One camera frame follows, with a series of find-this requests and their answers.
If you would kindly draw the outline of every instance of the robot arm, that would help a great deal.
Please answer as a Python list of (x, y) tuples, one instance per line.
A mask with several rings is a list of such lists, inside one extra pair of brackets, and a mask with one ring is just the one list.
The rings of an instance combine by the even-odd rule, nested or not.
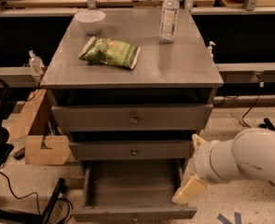
[(224, 142), (205, 142), (196, 134), (192, 138), (195, 174), (177, 190), (172, 199), (175, 203), (188, 203), (194, 198), (190, 193), (201, 194), (205, 183), (259, 179), (275, 186), (275, 132), (248, 129)]

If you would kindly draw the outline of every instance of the white bowl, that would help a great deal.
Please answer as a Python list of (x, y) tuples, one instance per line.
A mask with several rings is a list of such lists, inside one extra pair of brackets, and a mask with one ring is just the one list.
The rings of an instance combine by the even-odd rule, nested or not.
[(106, 15), (100, 10), (82, 10), (76, 13), (76, 20), (88, 34), (101, 31)]

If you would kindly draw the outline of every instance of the power outlet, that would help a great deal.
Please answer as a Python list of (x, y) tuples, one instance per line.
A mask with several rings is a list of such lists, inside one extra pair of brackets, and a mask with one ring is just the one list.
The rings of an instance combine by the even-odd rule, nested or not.
[(253, 74), (251, 75), (249, 82), (251, 83), (261, 82), (261, 77), (263, 74), (264, 74), (263, 71), (254, 71)]

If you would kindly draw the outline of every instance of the chip bag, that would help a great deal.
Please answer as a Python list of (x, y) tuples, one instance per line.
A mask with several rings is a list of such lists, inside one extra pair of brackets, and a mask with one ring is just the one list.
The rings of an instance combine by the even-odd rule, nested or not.
[(84, 46), (79, 59), (133, 69), (137, 63), (139, 53), (139, 46), (110, 38), (95, 38), (93, 36)]

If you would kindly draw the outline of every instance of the floor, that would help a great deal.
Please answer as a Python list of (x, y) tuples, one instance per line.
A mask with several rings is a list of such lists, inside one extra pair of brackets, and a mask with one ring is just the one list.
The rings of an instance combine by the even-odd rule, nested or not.
[[(247, 129), (242, 121), (243, 115), (249, 110), (257, 97), (216, 97), (215, 108), (207, 127), (200, 135), (206, 140), (227, 140), (238, 132)], [(4, 125), (9, 129), (18, 113), (13, 113)], [(244, 121), (251, 127), (258, 127), (264, 118), (269, 118), (275, 126), (275, 96), (261, 96)], [(24, 144), (24, 139), (12, 142), (15, 150)], [(68, 162), (64, 166), (34, 166), (24, 164), (24, 159), (16, 161), (10, 156), (1, 168), (9, 176), (11, 186), (18, 196), (33, 191), (39, 195), (40, 209), (43, 211), (59, 177), (66, 180), (68, 191), (65, 196), (74, 208), (80, 206), (84, 177), (76, 162)], [(217, 219), (219, 215), (227, 218), (231, 223), (234, 213), (241, 214), (242, 224), (275, 223), (275, 188), (261, 181), (232, 181), (226, 185), (209, 186), (207, 191), (189, 203), (198, 208), (193, 219), (187, 220), (151, 220), (132, 221), (124, 223), (141, 224), (216, 224), (222, 223)], [(9, 191), (7, 181), (0, 175), (0, 207), (37, 213), (35, 196), (24, 200), (16, 200)], [(66, 204), (59, 202), (51, 216), (50, 222), (57, 223), (66, 214)]]

